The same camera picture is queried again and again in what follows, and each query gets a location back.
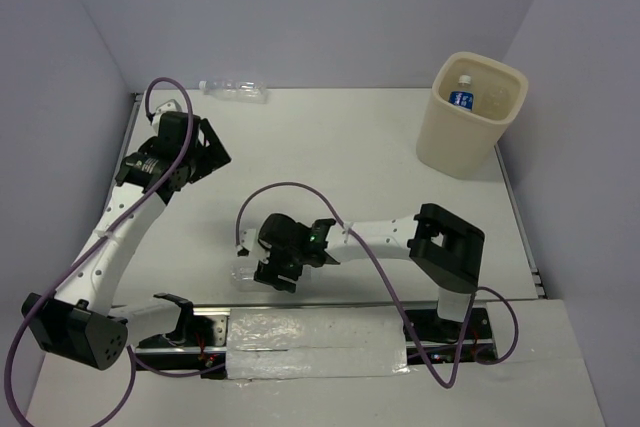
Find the blue label Pocari bottle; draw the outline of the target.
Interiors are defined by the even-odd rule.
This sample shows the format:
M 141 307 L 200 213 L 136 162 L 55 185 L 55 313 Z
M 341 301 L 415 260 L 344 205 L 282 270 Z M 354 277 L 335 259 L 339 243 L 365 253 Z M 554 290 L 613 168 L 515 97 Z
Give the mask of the blue label Pocari bottle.
M 449 94 L 448 102 L 454 106 L 471 111 L 474 104 L 474 94 L 471 91 L 471 87 L 472 77 L 466 74 L 461 75 L 456 88 Z

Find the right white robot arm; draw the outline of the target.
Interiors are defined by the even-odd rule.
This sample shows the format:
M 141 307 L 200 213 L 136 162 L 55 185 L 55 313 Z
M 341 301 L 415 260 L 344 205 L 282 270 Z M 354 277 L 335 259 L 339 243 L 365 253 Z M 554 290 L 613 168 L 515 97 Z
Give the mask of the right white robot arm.
M 438 287 L 434 323 L 456 338 L 470 323 L 468 307 L 478 290 L 485 235 L 433 203 L 404 218 L 340 225 L 318 219 L 310 226 L 274 213 L 259 229 L 240 233 L 239 252 L 258 260 L 254 280 L 293 293 L 306 267 L 362 260 L 411 261 Z

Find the clear ribbed plastic bottle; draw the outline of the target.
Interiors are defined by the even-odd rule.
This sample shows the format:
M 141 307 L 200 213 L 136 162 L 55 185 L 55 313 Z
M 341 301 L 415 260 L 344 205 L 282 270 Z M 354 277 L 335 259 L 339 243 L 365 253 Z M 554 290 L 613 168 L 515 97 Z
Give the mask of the clear ribbed plastic bottle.
M 482 96 L 481 106 L 487 115 L 503 116 L 509 108 L 509 89 L 499 85 L 489 86 Z

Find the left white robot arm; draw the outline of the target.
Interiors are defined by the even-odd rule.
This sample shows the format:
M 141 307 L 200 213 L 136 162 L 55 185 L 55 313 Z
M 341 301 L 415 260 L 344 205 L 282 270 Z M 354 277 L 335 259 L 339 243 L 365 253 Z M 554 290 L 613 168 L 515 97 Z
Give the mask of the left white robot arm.
M 122 159 L 109 203 L 81 254 L 84 262 L 29 323 L 47 353 L 106 370 L 127 347 L 155 335 L 177 346 L 195 335 L 194 305 L 180 296 L 113 303 L 137 247 L 173 195 L 231 161 L 209 121 L 199 116 L 162 112 L 153 129 L 154 136 Z

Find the large clear front bottle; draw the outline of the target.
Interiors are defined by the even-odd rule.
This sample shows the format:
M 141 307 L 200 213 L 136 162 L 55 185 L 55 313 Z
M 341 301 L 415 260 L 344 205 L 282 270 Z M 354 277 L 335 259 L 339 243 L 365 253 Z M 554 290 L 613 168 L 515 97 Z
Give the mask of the large clear front bottle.
M 256 265 L 253 263 L 246 263 L 240 261 L 234 263 L 231 267 L 231 285 L 239 292 L 251 292 L 251 293 L 273 293 L 275 289 L 269 285 L 256 282 L 254 280 L 254 273 L 256 271 Z M 311 285 L 314 275 L 312 274 L 312 268 L 305 267 L 302 275 L 295 282 L 297 290 L 301 291 L 303 288 L 307 288 Z

